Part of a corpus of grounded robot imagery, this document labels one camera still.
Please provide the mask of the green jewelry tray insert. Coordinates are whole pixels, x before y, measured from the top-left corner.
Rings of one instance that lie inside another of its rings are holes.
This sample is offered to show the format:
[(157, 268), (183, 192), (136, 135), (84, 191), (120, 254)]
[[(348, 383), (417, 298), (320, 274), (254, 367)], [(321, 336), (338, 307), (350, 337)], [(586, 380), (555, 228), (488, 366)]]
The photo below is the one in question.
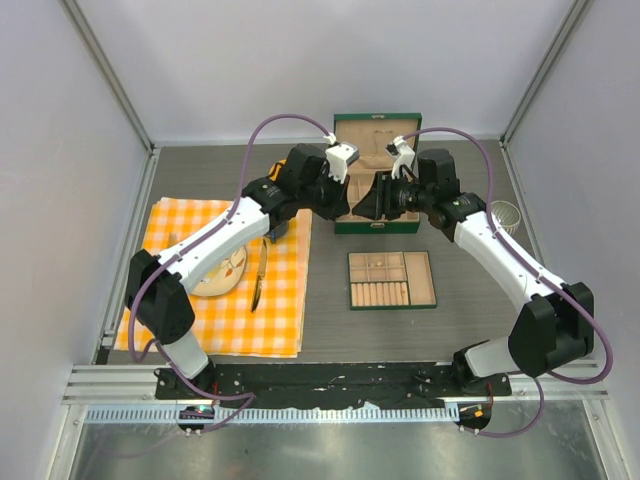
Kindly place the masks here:
[(347, 262), (351, 310), (437, 307), (427, 251), (350, 252)]

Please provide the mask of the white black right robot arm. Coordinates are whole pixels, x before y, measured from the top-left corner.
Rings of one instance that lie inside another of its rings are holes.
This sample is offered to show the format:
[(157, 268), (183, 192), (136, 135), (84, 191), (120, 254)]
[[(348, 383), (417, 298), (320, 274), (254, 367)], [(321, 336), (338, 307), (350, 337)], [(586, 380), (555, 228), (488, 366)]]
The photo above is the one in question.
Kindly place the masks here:
[(475, 394), (488, 377), (502, 373), (536, 378), (592, 352), (594, 329), (586, 317), (594, 298), (585, 284), (569, 285), (547, 271), (499, 227), (478, 195), (462, 191), (448, 150), (415, 153), (406, 142), (386, 150), (393, 166), (375, 174), (353, 213), (371, 220), (425, 214), (492, 276), (516, 309), (508, 336), (455, 352), (451, 380), (457, 391)]

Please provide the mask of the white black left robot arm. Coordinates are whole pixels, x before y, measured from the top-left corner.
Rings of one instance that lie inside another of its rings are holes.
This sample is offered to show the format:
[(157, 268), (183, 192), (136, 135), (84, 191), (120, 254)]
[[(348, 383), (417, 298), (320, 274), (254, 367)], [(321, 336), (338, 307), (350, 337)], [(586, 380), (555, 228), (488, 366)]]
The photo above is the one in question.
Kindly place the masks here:
[(176, 245), (130, 260), (125, 305), (131, 324), (141, 323), (176, 371), (179, 388), (190, 398), (205, 397), (213, 385), (213, 366), (192, 326), (189, 295), (214, 267), (250, 241), (308, 209), (335, 220), (350, 210), (348, 168), (359, 157), (348, 143), (326, 149), (294, 146), (283, 163), (243, 186), (222, 214)]

